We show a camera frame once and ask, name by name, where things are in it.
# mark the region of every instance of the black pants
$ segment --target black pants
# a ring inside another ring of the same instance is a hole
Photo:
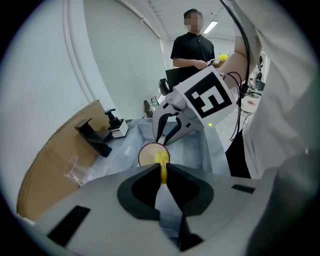
[[[244,138],[242,130],[235,136],[230,147],[225,152],[231,176],[251,178],[245,159]]]

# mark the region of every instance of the yellow object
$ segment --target yellow object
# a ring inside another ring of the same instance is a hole
[[[167,151],[157,152],[154,155],[154,162],[161,165],[161,184],[167,183],[167,168],[166,164],[169,163],[169,155]]]
[[[228,59],[228,55],[220,54],[218,58],[219,58],[220,61],[226,61]]]

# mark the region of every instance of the ceiling light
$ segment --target ceiling light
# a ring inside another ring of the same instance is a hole
[[[212,30],[214,28],[214,26],[217,24],[218,24],[217,21],[211,21],[211,23],[209,24],[209,26],[205,29],[205,31],[203,33],[208,34],[210,32],[210,30]]]

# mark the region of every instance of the yellow handle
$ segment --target yellow handle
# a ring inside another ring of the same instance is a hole
[[[161,172],[160,172],[161,184],[166,184],[167,178],[168,178],[166,163],[169,163],[168,152],[167,151],[157,152],[154,155],[154,162],[160,163],[160,165],[161,165]]]
[[[161,165],[161,184],[166,184],[168,178],[167,168]]]

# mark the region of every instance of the cable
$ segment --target cable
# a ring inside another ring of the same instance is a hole
[[[237,86],[236,86],[236,91],[237,91],[237,93],[238,93],[238,98],[239,98],[239,100],[240,100],[240,90],[239,90],[239,88],[238,88]],[[233,133],[232,133],[229,141],[232,141],[232,138],[233,138],[234,135],[235,135],[235,132],[236,132],[237,127],[238,127],[238,122],[240,122],[240,114],[241,114],[241,107],[238,105],[238,116],[237,116],[237,119],[236,119],[236,123],[235,123],[235,127],[234,127],[234,130],[233,130]]]
[[[220,75],[221,75],[221,74],[224,76],[224,77],[223,77],[223,81],[225,80],[225,77],[226,77],[226,76],[231,77],[231,78],[235,81],[235,84],[236,84],[236,86],[238,87],[238,90],[240,89],[240,84],[238,83],[237,79],[236,79],[233,75],[231,75],[231,74],[229,74],[229,73],[227,73],[227,74],[225,74],[225,73],[220,73]]]
[[[259,92],[249,91],[244,95],[244,97],[246,97],[247,95],[250,95],[250,94],[256,94],[256,95],[261,96],[261,93],[259,93]]]
[[[253,115],[253,114],[254,114],[254,113],[250,113],[250,114],[248,114],[248,115],[246,116],[246,118],[245,118],[244,121],[243,121],[243,125],[242,125],[241,130],[244,128],[247,118],[248,118],[249,116]]]
[[[230,75],[230,74],[236,74],[236,75],[240,78],[240,82],[239,82],[239,86],[240,86],[240,85],[241,85],[241,82],[242,82],[242,78],[241,78],[241,76],[239,75],[239,73],[238,73],[238,72],[235,72],[235,71],[232,71],[232,72],[227,73],[227,75]]]
[[[243,88],[248,88],[248,81],[249,81],[249,69],[250,69],[250,51],[249,51],[249,43],[248,43],[248,38],[246,36],[245,31],[243,30],[240,22],[238,21],[238,19],[236,18],[236,16],[233,14],[233,12],[231,11],[231,9],[229,8],[229,6],[227,6],[227,4],[224,2],[224,0],[220,0],[221,4],[223,5],[223,7],[226,9],[226,11],[229,13],[229,15],[231,16],[231,18],[233,19],[234,23],[236,24],[236,26],[238,27],[242,39],[243,39],[243,43],[244,43],[244,47],[245,47],[245,53],[246,53],[246,59],[247,59],[247,65],[246,65],[246,75],[245,75],[245,82],[244,85],[241,85],[240,88],[240,92],[239,94],[244,94],[243,93]],[[238,100],[238,109],[239,112],[241,111],[241,99],[242,97],[239,97]],[[239,133],[240,130],[240,114],[238,115],[238,119],[237,119],[237,134]]]

